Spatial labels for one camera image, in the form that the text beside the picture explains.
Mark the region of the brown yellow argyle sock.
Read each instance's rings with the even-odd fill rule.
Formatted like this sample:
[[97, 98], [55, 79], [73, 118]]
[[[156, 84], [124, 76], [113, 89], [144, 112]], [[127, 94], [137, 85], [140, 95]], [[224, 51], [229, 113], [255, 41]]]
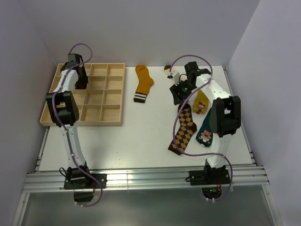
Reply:
[[[186, 103], [179, 116], [180, 127], [175, 135], [175, 143], [179, 149], [184, 152], [193, 134], [197, 131], [197, 125], [193, 122], [191, 106]], [[181, 155], [182, 153], [176, 148], [174, 141], [172, 140], [168, 150]]]

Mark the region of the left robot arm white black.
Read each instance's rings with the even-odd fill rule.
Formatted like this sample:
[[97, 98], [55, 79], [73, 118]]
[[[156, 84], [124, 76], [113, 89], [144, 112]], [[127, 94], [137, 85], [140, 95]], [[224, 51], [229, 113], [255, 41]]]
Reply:
[[92, 177], [79, 143], [79, 109], [72, 91], [78, 87], [86, 88], [87, 83], [82, 56], [69, 53], [68, 62], [61, 68], [57, 87], [46, 95], [51, 120], [60, 129], [67, 153], [65, 178], [68, 182], [75, 181], [81, 188], [90, 186]]

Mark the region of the black red yellow argyle sock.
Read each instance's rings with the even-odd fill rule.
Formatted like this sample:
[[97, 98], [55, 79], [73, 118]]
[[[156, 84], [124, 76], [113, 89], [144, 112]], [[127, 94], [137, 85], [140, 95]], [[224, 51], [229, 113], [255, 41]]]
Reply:
[[78, 84], [75, 85], [75, 89], [84, 90], [86, 88], [87, 88], [86, 83], [78, 83]]

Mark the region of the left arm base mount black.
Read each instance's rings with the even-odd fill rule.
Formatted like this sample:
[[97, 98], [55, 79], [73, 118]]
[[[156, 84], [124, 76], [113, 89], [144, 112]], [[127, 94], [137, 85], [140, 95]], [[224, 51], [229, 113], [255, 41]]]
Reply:
[[106, 188], [106, 174], [90, 174], [98, 182], [96, 183], [90, 176], [82, 173], [78, 168], [65, 170], [63, 167], [59, 169], [60, 174], [64, 177], [64, 190], [73, 190], [73, 199], [80, 204], [88, 204], [92, 201], [96, 189]]

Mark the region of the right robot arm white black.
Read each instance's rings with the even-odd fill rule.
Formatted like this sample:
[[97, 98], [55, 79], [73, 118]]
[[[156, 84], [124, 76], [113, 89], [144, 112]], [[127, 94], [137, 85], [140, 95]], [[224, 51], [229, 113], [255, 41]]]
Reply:
[[181, 75], [178, 71], [173, 71], [172, 66], [169, 68], [168, 76], [174, 80], [174, 85], [170, 87], [173, 94], [174, 104], [179, 105], [178, 114], [174, 121], [173, 127], [173, 147], [180, 154], [186, 156], [198, 157], [202, 154], [187, 154], [183, 152], [178, 144], [181, 141], [177, 140], [175, 134], [175, 126], [180, 115], [188, 118], [187, 106], [189, 99], [198, 91], [203, 91], [208, 98], [212, 107], [208, 114], [209, 126], [213, 135], [213, 142], [211, 143], [212, 152], [204, 153], [203, 156], [208, 155], [206, 164], [209, 169], [204, 171], [204, 180], [210, 184], [215, 183], [219, 177], [219, 168], [225, 165], [229, 160], [226, 154], [229, 148], [231, 136], [233, 136], [237, 129], [241, 126], [241, 100], [238, 96], [231, 96], [228, 92], [221, 88], [221, 86], [212, 78], [213, 69], [205, 72], [206, 69], [199, 69], [196, 62], [189, 62], [185, 65], [187, 80], [182, 81]]

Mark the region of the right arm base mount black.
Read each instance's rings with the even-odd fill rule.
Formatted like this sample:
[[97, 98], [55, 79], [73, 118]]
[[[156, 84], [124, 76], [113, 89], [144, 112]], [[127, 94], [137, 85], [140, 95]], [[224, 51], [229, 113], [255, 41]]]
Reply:
[[218, 199], [222, 195], [222, 185], [230, 184], [230, 175], [227, 169], [191, 170], [185, 181], [191, 186], [202, 187], [203, 195], [208, 199]]

